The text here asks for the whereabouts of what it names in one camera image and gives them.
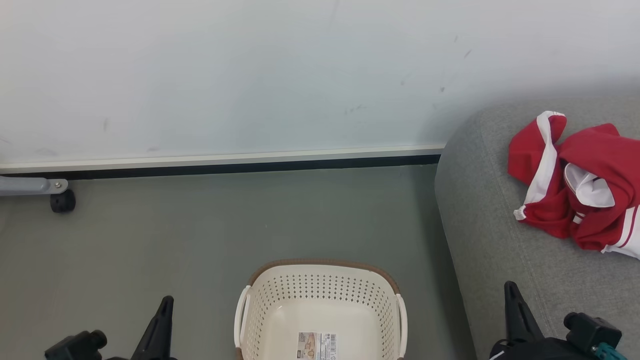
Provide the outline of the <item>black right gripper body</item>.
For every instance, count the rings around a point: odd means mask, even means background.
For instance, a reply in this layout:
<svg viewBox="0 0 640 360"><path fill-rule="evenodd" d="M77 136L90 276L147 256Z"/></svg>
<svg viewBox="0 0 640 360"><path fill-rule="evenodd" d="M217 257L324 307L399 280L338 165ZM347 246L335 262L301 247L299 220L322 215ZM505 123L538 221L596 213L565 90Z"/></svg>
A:
<svg viewBox="0 0 640 360"><path fill-rule="evenodd" d="M523 342L500 340L489 354L490 360L596 360L592 353L577 349L569 342L548 337L539 341Z"/></svg>

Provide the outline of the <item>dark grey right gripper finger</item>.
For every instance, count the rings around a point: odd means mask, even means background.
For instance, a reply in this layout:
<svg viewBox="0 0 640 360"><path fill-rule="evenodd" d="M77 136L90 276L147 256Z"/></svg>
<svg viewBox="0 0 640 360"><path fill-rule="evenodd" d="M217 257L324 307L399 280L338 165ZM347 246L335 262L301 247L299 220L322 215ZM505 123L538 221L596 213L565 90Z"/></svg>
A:
<svg viewBox="0 0 640 360"><path fill-rule="evenodd" d="M524 300L518 285L506 281L503 285L506 340L509 344L534 343L545 337Z"/></svg>

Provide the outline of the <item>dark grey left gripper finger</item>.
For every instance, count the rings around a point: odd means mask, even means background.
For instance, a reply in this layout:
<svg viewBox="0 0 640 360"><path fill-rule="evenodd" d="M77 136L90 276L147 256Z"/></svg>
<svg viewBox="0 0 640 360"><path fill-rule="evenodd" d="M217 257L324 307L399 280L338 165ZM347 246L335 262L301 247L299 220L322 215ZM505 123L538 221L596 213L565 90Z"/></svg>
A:
<svg viewBox="0 0 640 360"><path fill-rule="evenodd" d="M171 356L174 297L165 296L151 318L132 360L173 360Z"/></svg>

